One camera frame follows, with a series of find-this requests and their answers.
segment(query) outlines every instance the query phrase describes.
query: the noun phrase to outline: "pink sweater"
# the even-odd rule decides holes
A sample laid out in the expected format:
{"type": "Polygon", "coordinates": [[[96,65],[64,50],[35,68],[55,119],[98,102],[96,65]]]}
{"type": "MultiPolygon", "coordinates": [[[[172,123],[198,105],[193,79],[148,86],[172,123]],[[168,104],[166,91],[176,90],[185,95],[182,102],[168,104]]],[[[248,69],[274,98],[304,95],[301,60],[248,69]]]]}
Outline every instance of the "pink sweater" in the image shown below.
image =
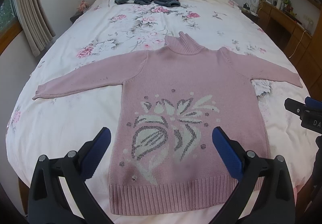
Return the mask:
{"type": "Polygon", "coordinates": [[[298,74],[278,65],[226,48],[211,51],[179,35],[166,36],[157,51],[85,65],[40,85],[33,98],[123,85],[108,178],[113,214],[154,215],[224,203],[236,180],[212,144],[213,128],[221,126],[245,150],[267,158],[268,140],[251,80],[302,87],[298,74]]]}

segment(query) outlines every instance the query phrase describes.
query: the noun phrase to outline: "nightstand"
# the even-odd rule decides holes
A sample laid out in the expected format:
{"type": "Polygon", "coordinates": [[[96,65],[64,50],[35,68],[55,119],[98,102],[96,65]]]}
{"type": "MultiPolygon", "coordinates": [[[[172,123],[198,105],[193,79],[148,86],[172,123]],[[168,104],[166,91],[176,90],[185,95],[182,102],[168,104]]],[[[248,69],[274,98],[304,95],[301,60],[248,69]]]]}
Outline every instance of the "nightstand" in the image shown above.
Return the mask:
{"type": "Polygon", "coordinates": [[[258,17],[258,15],[256,16],[256,15],[253,15],[253,14],[251,14],[250,12],[249,12],[249,10],[246,10],[245,8],[243,8],[243,7],[240,7],[240,6],[238,6],[239,7],[239,9],[241,9],[241,12],[247,17],[247,18],[249,18],[251,21],[253,21],[253,22],[255,22],[255,23],[257,23],[257,21],[258,21],[258,19],[259,19],[259,17],[258,17]]]}
{"type": "Polygon", "coordinates": [[[70,21],[74,24],[74,22],[83,15],[83,12],[77,12],[73,17],[70,18],[70,21]]]}

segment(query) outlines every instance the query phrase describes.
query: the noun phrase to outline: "bottle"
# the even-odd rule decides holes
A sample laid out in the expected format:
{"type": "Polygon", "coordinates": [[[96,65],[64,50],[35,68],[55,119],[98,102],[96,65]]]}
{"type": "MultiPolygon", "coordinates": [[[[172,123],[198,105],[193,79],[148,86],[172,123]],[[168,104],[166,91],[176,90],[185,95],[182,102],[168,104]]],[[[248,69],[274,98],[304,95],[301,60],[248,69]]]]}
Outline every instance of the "bottle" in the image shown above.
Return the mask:
{"type": "Polygon", "coordinates": [[[276,9],[280,9],[282,6],[283,0],[277,0],[276,9]]]}

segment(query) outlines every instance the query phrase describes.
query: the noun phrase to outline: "sweater sleeve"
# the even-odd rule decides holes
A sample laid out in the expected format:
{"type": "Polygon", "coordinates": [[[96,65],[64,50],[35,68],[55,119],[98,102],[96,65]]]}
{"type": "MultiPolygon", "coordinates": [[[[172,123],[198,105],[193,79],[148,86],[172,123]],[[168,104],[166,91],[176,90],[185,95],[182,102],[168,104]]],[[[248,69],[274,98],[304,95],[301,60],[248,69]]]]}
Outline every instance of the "sweater sleeve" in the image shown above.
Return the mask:
{"type": "Polygon", "coordinates": [[[33,100],[63,97],[107,85],[123,84],[125,80],[139,74],[147,55],[147,51],[135,51],[84,65],[62,77],[39,85],[33,100]]]}
{"type": "Polygon", "coordinates": [[[220,51],[233,69],[250,80],[263,79],[271,81],[286,81],[303,88],[300,82],[300,76],[286,68],[256,56],[246,56],[234,53],[225,47],[222,47],[220,51]]]}

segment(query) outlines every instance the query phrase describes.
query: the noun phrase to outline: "wooden window frame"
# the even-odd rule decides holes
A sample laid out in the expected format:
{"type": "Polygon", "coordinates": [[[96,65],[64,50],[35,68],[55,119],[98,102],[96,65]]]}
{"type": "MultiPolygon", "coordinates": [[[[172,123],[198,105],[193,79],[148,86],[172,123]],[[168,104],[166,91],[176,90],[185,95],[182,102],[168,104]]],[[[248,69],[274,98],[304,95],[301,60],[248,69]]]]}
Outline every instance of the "wooden window frame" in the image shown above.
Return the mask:
{"type": "Polygon", "coordinates": [[[17,17],[15,17],[7,28],[0,33],[0,55],[20,32],[22,32],[22,27],[17,17]]]}

